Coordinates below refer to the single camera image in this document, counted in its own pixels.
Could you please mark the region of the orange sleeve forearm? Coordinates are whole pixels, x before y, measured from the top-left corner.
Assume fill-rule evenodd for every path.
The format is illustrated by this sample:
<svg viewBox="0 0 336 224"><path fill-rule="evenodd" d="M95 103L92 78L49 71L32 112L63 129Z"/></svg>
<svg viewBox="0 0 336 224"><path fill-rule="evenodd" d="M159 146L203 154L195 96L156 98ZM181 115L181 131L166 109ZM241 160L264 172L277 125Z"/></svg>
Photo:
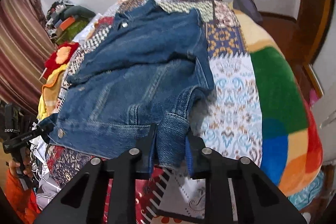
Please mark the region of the orange sleeve forearm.
<svg viewBox="0 0 336 224"><path fill-rule="evenodd" d="M37 206L35 193L23 190L21 182L7 171L5 195L17 215L24 223L32 224L41 210Z"/></svg>

